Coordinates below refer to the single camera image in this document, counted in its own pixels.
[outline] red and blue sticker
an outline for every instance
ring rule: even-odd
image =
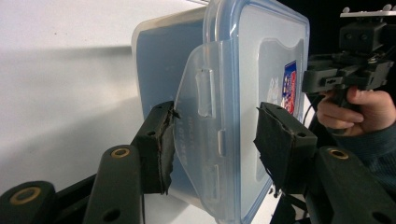
[[[285,66],[285,75],[283,76],[282,102],[281,106],[289,113],[293,114],[296,98],[296,62],[289,63]]]

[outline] translucent lid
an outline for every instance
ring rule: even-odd
[[[177,155],[219,223],[249,223],[271,181],[253,145],[260,101],[302,115],[309,24],[276,1],[212,0],[178,89]]]

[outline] human hand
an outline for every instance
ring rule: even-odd
[[[350,87],[346,99],[360,106],[360,112],[339,107],[332,102],[333,91],[323,93],[318,104],[318,121],[325,127],[345,129],[343,136],[357,136],[388,128],[396,120],[396,109],[385,91],[360,91]]]

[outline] dark blue sleeve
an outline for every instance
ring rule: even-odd
[[[396,195],[396,123],[381,131],[334,139],[339,147],[357,155],[386,191]]]

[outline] person's arm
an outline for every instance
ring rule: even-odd
[[[396,194],[396,109],[384,91],[348,90],[347,100],[360,112],[332,103],[332,93],[318,105],[318,121],[325,127],[346,129],[333,138],[356,154],[391,194]]]

